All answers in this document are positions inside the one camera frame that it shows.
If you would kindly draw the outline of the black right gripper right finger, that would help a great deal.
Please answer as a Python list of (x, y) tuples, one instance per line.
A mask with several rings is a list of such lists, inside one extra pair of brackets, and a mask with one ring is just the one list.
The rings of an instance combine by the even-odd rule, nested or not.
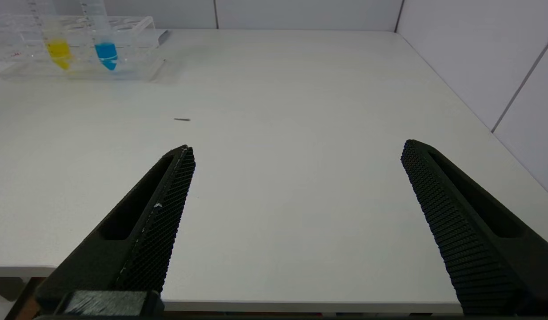
[(548, 317), (548, 242), (436, 148), (402, 166), (465, 316)]

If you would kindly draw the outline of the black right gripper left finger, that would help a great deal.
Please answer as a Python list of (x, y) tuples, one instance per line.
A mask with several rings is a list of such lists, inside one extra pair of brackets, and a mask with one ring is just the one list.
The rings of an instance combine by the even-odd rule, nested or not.
[(164, 154), (40, 284), (41, 310), (79, 290), (161, 293), (195, 168), (187, 145)]

